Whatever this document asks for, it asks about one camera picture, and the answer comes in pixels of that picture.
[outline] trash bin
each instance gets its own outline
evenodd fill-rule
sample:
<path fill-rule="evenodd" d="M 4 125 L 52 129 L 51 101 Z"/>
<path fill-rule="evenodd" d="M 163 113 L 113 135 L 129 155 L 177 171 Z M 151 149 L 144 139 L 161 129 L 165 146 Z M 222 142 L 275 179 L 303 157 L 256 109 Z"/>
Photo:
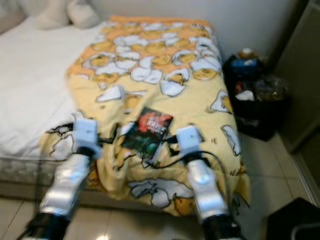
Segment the trash bin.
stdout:
<path fill-rule="evenodd" d="M 223 65 L 223 72 L 239 131 L 269 140 L 288 107 L 287 82 L 266 74 L 257 58 L 239 59 L 233 55 Z"/>

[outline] yellow blanket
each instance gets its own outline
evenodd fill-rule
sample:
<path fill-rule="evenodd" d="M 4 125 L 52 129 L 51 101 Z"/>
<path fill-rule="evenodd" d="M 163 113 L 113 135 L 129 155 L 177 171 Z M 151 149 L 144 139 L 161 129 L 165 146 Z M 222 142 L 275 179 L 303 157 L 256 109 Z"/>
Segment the yellow blanket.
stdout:
<path fill-rule="evenodd" d="M 193 192 L 183 164 L 154 169 L 121 147 L 130 124 L 148 107 L 174 117 L 171 134 L 196 125 L 205 139 L 201 148 L 223 162 L 231 192 L 250 202 L 215 32 L 206 21 L 111 17 L 68 69 L 67 83 L 81 110 L 72 121 L 96 119 L 102 137 L 109 136 L 114 123 L 122 126 L 115 143 L 103 147 L 103 156 L 90 174 L 92 188 L 116 200 L 139 201 L 176 216 L 192 214 Z M 58 126 L 48 134 L 52 137 L 45 146 L 47 152 L 57 160 L 67 158 L 73 148 L 71 132 Z M 166 166 L 178 157 L 170 156 L 164 144 L 153 163 Z M 209 161 L 224 189 L 219 165 L 213 158 Z"/>

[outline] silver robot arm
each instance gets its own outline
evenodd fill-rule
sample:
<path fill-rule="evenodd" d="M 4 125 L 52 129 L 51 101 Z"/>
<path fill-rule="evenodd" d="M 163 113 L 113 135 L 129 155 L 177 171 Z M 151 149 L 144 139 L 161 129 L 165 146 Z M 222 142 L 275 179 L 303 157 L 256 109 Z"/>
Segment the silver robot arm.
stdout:
<path fill-rule="evenodd" d="M 92 163 L 100 157 L 97 122 L 77 119 L 73 126 L 76 151 L 57 167 L 54 182 L 44 196 L 39 211 L 19 240 L 63 240 L 78 206 Z M 180 154 L 193 188 L 199 223 L 206 240 L 240 240 L 240 227 L 217 187 L 217 178 L 201 154 L 201 136 L 196 127 L 180 128 L 176 134 Z"/>
<path fill-rule="evenodd" d="M 78 206 L 91 165 L 100 157 L 97 122 L 77 119 L 73 125 L 73 153 L 55 170 L 54 181 L 21 240 L 62 240 Z"/>
<path fill-rule="evenodd" d="M 206 164 L 201 154 L 202 137 L 198 129 L 193 125 L 180 128 L 176 138 L 181 157 L 185 158 L 196 213 L 205 239 L 240 240 L 240 226 L 234 221 L 228 203 L 218 189 L 215 172 Z"/>

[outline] tile floor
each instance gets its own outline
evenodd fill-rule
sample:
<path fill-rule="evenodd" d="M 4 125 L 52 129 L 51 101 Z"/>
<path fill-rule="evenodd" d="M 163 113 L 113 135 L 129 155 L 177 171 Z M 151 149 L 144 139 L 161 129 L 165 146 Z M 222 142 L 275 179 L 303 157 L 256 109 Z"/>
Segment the tile floor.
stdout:
<path fill-rule="evenodd" d="M 240 222 L 248 240 L 263 240 L 266 216 L 294 198 L 308 200 L 278 135 L 263 142 L 241 135 L 243 161 L 251 178 L 251 208 L 242 206 Z M 0 198 L 0 240 L 15 240 L 33 213 L 33 204 Z M 202 240 L 194 218 L 117 209 L 80 208 L 70 225 L 66 240 Z"/>

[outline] book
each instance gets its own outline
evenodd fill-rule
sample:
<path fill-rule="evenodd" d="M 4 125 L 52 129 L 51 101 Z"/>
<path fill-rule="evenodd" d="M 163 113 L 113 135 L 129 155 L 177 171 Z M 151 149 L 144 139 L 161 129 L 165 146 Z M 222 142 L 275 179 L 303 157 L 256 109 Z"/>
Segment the book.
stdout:
<path fill-rule="evenodd" d="M 168 134 L 173 116 L 145 107 L 136 123 L 126 134 L 122 146 L 134 150 L 142 165 L 155 165 L 164 137 Z"/>

